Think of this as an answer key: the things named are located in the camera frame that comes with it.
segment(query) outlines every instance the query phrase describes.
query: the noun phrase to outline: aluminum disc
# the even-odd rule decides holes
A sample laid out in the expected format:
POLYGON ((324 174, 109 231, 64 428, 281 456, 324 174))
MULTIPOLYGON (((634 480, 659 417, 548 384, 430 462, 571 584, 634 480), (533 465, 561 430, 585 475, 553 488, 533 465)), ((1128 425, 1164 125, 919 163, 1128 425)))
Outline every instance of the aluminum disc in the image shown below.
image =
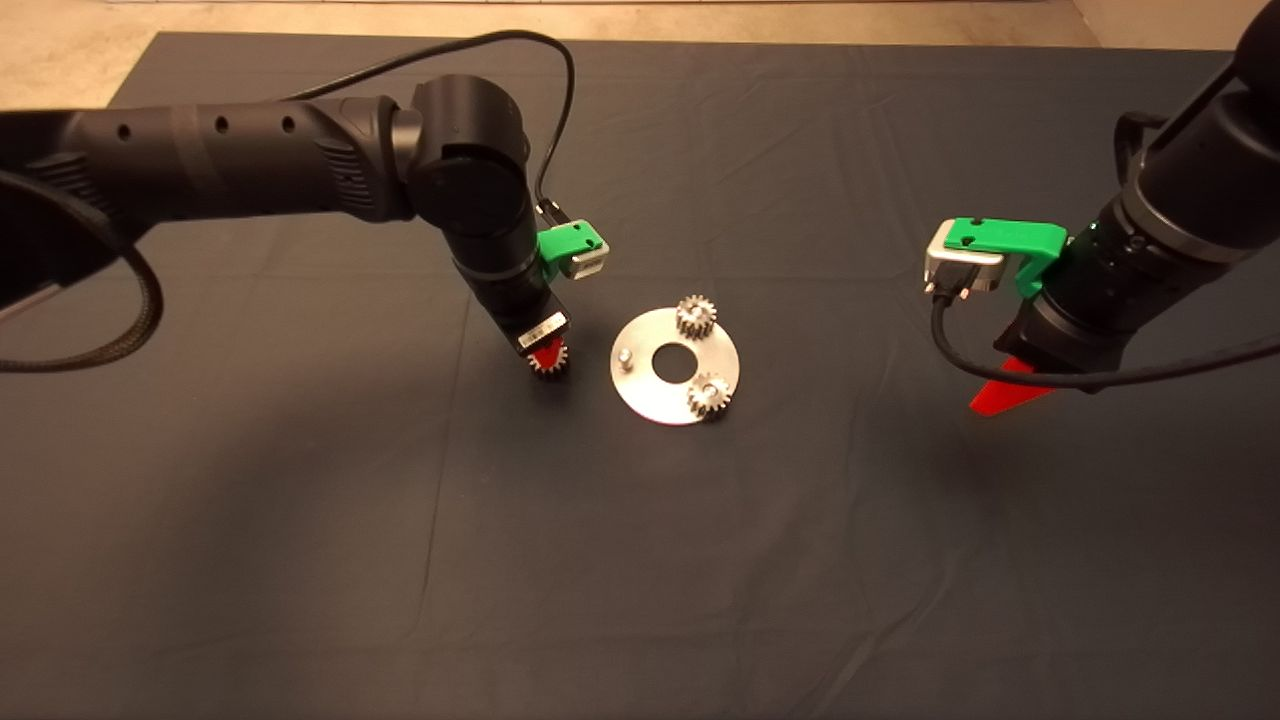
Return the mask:
POLYGON ((622 400, 641 418, 663 425, 691 425, 701 421, 689 407, 689 380, 668 383, 653 369, 653 356, 666 345, 689 348, 698 359, 696 377, 713 373, 728 383, 730 393, 737 389, 737 347, 724 328, 718 324, 700 340, 689 340, 676 327, 676 309, 650 310, 627 323, 609 354, 609 373, 613 387, 622 400))

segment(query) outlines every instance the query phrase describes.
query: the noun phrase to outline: gear teeth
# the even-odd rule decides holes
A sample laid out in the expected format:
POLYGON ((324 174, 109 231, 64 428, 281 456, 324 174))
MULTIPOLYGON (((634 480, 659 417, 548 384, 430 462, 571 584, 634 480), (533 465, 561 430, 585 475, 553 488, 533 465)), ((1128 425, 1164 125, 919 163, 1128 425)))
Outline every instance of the gear teeth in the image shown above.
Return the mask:
POLYGON ((529 361, 529 368, 539 378, 554 378, 561 375, 568 369, 568 346, 562 342, 556 346, 554 357, 550 363, 547 363, 548 357, 545 354, 532 354, 526 357, 529 361))
POLYGON ((701 340, 716 327, 716 304, 705 295, 690 295, 676 304, 676 328, 689 340, 701 340))
POLYGON ((689 383, 686 395, 689 397, 689 409, 703 420, 718 418, 728 409, 730 401, 733 400, 733 393, 730 392, 724 378, 712 373, 694 375, 694 379, 689 383))

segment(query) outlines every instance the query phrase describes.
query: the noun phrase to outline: green bracket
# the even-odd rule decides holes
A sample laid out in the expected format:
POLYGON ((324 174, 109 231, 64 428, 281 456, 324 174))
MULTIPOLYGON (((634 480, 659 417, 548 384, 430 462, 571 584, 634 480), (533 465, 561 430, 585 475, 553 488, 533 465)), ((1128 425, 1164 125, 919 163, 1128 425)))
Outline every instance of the green bracket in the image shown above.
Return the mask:
POLYGON ((586 220, 573 220, 538 233, 538 252, 543 256, 547 279, 557 273, 582 279, 604 269, 609 245, 586 220))
POLYGON ((943 245, 951 250, 1023 255, 1014 281, 1023 297, 1041 291, 1041 275, 1062 254, 1066 228, 1052 223, 956 218, 943 245))

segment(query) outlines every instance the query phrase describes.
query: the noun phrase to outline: beige floor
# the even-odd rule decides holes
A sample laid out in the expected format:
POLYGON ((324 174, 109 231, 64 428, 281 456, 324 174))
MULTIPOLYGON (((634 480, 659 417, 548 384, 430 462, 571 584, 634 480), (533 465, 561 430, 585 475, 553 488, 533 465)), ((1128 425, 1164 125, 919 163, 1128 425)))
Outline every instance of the beige floor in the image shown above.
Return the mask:
POLYGON ((376 5, 0 0, 0 109, 97 106, 157 31, 564 38, 1230 47, 1265 0, 696 5, 376 5))

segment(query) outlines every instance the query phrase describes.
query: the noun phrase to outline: center hole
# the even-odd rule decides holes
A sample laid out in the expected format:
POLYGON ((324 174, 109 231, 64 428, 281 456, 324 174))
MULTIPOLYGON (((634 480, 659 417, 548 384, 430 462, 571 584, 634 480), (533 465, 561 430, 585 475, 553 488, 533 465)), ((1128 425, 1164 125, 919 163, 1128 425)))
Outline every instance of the center hole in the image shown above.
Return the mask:
POLYGON ((684 345, 663 345, 653 354, 653 372, 668 383, 687 383, 698 372, 698 357, 684 345))

